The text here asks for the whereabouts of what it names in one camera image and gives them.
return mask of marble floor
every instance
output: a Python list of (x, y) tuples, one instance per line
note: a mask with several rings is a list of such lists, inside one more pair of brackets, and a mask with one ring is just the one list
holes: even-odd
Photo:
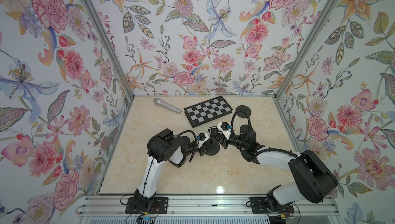
[[(161, 97), (165, 102), (182, 110), (172, 112), (154, 103), (154, 97), (136, 97), (123, 128), (121, 138), (100, 189), (100, 194), (127, 194), (141, 184), (148, 160), (146, 144), (155, 134), (169, 128), (175, 134), (193, 130), (207, 133), (218, 122), (230, 123), (239, 105), (248, 106), (251, 124), (258, 143), (272, 148), (292, 148), (284, 125), (269, 97), (229, 97), (226, 101), (233, 108), (232, 114), (192, 128), (184, 114), (184, 108), (211, 99), (211, 97)], [(247, 123), (247, 119), (235, 118), (235, 132)], [(292, 174), (282, 169), (246, 162), (233, 146), (222, 147), (214, 156), (195, 154), (181, 168), (166, 163), (162, 169), (157, 193), (159, 194), (264, 194), (273, 187), (294, 181)]]

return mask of black mounting plate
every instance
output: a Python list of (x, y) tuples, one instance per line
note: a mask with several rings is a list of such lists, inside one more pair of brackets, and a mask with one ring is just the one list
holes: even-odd
[[(135, 201), (134, 197), (130, 197), (128, 199), (128, 203), (126, 205), (125, 214), (139, 214), (143, 213), (145, 210), (142, 209)], [(168, 197), (155, 197), (154, 205), (158, 206), (159, 209), (155, 209), (151, 211), (151, 214), (167, 214), (167, 206), (169, 205)]]
[[(270, 212), (266, 207), (260, 208), (257, 204), (255, 204), (255, 203), (259, 203), (259, 204), (264, 205), (266, 197), (250, 197), (249, 199), (251, 202), (251, 209), (252, 209), (253, 214), (272, 214), (272, 212)], [(289, 212), (291, 212), (291, 213), (295, 212), (294, 207), (292, 205), (286, 205), (286, 206), (289, 209), (287, 209), (286, 207), (283, 206), (277, 213), (278, 214), (289, 214)]]

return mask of silver microphone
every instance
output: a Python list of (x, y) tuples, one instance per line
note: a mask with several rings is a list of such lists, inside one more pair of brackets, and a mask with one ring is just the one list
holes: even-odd
[(159, 99), (159, 98), (155, 98), (155, 99), (154, 99), (154, 103), (156, 103), (156, 104), (158, 104), (158, 105), (161, 105), (161, 106), (163, 106), (163, 107), (165, 107), (165, 108), (168, 108), (168, 109), (170, 109), (170, 110), (173, 111), (173, 112), (181, 113), (181, 110), (180, 110), (180, 109), (178, 109), (178, 108), (176, 108), (176, 107), (173, 107), (172, 105), (170, 105), (170, 104), (168, 104), (168, 103), (165, 103), (164, 101), (162, 101), (162, 100)]

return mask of checkerboard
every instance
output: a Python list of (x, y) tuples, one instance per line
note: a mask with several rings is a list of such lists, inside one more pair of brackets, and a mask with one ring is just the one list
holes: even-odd
[(222, 96), (184, 108), (184, 110), (192, 127), (232, 113), (232, 108)]

